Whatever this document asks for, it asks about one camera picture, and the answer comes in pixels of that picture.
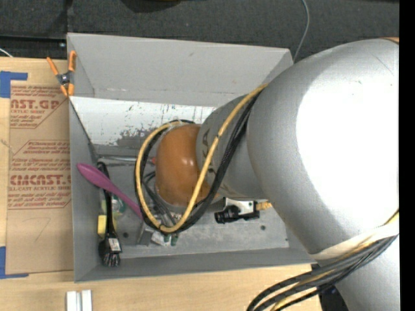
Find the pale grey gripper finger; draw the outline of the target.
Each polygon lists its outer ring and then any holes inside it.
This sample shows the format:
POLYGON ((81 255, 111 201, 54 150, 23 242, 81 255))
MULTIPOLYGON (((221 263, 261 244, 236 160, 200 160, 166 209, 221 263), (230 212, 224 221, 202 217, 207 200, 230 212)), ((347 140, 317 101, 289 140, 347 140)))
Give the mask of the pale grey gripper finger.
POLYGON ((139 236, 137 238, 137 244, 142 246, 148 246, 151 243, 153 235, 153 229, 146 223, 142 223, 139 230, 139 236))

